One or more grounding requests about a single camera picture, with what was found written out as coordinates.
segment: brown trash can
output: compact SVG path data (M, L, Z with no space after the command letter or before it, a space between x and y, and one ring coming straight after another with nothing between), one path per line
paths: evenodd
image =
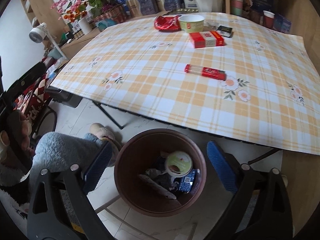
M191 191L177 199L167 199L144 184L137 175L157 160L160 152L183 151L193 160L196 174ZM120 196L133 209L153 217L169 217L190 207L200 196L206 181L204 156L186 135L169 129L152 129L137 134L121 149L115 164L115 182Z

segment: plaid tablecloth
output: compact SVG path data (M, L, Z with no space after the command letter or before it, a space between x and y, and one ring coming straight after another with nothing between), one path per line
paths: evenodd
M52 86L148 117L226 137L320 154L320 77L302 37L223 13L226 45L194 49L184 32L154 18L107 28ZM185 73L186 64L225 70L225 82Z

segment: green paper cup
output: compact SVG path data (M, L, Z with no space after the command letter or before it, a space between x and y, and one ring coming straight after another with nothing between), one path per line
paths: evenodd
M180 27L186 33L198 33L203 31L204 17L188 14L178 18Z

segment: red and white box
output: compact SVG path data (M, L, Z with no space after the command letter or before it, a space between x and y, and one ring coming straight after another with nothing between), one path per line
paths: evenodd
M189 36L195 49L224 46L224 39L215 31L189 33Z

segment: metal bolt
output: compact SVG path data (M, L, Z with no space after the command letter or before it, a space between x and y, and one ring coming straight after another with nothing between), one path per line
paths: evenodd
M45 175L45 174L48 173L48 170L47 169L42 169L40 173L41 173L41 175Z
M278 175L280 173L280 171L277 168L273 168L272 169L273 174Z
M241 169L243 169L244 171L248 171L248 170L250 170L250 166L248 164L244 163L241 165Z
M78 165L78 164L72 164L72 165L70 166L70 169L71 169L72 171L76 171L77 169L79 169L79 165Z

